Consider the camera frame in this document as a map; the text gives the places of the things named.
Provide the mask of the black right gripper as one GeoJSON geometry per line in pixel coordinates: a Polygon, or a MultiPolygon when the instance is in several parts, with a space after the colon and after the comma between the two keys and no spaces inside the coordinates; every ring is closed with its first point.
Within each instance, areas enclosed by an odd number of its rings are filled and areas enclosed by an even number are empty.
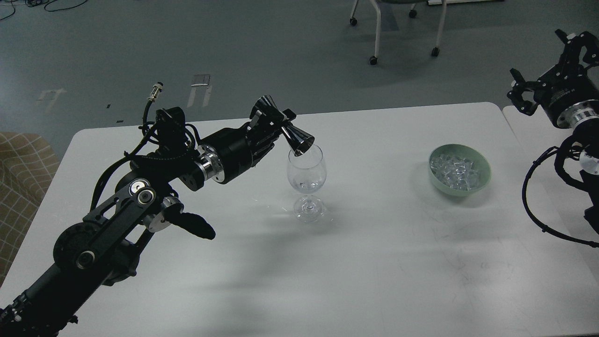
{"type": "Polygon", "coordinates": [[[537,81],[526,81],[511,68],[513,83],[507,98],[524,115],[532,116],[540,105],[554,127],[574,129],[598,117],[598,89],[587,76],[598,66],[598,38],[588,31],[577,35],[557,29],[555,34],[563,43],[557,64],[537,81]],[[535,103],[524,99],[525,92],[533,93],[535,103]]]}

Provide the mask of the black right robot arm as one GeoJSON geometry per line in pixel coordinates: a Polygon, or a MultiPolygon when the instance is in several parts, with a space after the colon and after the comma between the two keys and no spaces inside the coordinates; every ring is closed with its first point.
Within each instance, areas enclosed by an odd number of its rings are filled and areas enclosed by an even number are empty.
{"type": "Polygon", "coordinates": [[[542,232],[575,242],[576,238],[539,220],[527,201],[533,173],[544,161],[554,158],[554,170],[561,180],[590,197],[591,207],[584,212],[584,219],[598,230],[599,92],[587,75],[598,66],[598,38],[588,31],[567,34],[557,29],[555,34],[563,44],[558,62],[534,81],[526,81],[512,68],[513,83],[507,98],[524,115],[531,116],[542,108],[552,126],[572,130],[558,147],[548,148],[532,163],[521,196],[526,213],[542,232]]]}

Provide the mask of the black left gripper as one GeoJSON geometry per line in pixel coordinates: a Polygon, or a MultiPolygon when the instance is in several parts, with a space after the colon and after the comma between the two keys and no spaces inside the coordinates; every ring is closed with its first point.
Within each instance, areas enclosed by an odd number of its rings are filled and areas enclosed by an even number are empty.
{"type": "Polygon", "coordinates": [[[212,179],[226,184],[255,167],[274,147],[282,134],[281,127],[296,117],[291,109],[259,107],[252,110],[248,126],[223,128],[200,140],[201,149],[218,158],[218,173],[212,179]]]}

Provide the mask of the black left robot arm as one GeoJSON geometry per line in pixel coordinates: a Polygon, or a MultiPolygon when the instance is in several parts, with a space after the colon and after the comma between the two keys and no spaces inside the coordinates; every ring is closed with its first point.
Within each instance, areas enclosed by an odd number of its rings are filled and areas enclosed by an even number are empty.
{"type": "Polygon", "coordinates": [[[3,337],[56,337],[101,286],[136,275],[141,253],[154,233],[170,225],[212,240],[214,229],[198,214],[184,212],[171,186],[179,179],[189,190],[206,181],[226,184],[258,162],[283,136],[295,156],[308,152],[314,137],[296,128],[290,109],[281,111],[271,96],[253,105],[239,128],[200,137],[179,107],[150,107],[163,90],[154,84],[144,107],[142,139],[98,179],[90,211],[64,230],[53,247],[54,263],[28,289],[1,310],[3,337]]]}

